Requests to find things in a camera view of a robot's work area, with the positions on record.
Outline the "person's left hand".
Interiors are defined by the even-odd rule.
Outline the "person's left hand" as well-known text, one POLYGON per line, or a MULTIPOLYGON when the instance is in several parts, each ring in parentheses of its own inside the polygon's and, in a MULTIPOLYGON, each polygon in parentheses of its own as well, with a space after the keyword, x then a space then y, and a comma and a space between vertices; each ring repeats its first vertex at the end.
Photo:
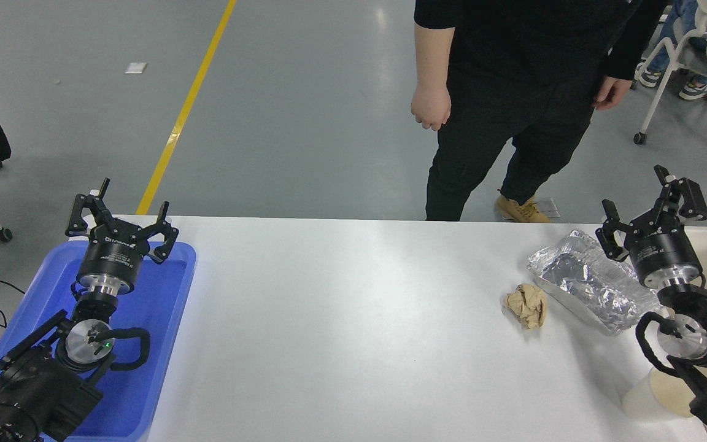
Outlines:
POLYGON ((631 90, 632 84, 632 79, 603 76, 593 99, 593 108, 597 111, 614 108, 623 101, 626 93, 631 90))

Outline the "person's right hand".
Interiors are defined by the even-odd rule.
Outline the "person's right hand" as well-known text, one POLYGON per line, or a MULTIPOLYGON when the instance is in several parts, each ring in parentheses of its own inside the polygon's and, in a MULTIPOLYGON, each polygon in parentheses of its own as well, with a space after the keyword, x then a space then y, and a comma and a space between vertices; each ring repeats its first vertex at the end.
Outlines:
POLYGON ((410 112, 423 129, 440 131, 451 114, 451 99, 446 85, 418 84, 412 96, 410 112))

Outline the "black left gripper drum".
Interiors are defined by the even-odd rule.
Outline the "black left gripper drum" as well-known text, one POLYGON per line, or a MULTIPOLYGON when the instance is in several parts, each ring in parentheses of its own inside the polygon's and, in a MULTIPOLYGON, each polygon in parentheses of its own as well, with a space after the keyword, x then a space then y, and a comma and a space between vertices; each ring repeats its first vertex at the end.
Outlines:
POLYGON ((107 228, 95 228, 77 273, 77 281, 90 287, 95 280, 111 277, 119 280, 121 287, 134 287, 149 250, 146 239, 133 239, 131 235, 116 238, 107 228))

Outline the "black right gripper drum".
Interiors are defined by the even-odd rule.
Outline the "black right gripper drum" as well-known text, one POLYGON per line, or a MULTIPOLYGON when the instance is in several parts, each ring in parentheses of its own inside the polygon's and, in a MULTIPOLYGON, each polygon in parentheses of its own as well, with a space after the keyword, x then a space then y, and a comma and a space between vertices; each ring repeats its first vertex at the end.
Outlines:
POLYGON ((625 249, 641 285, 684 284, 703 274, 684 223, 673 227, 628 225, 625 249))

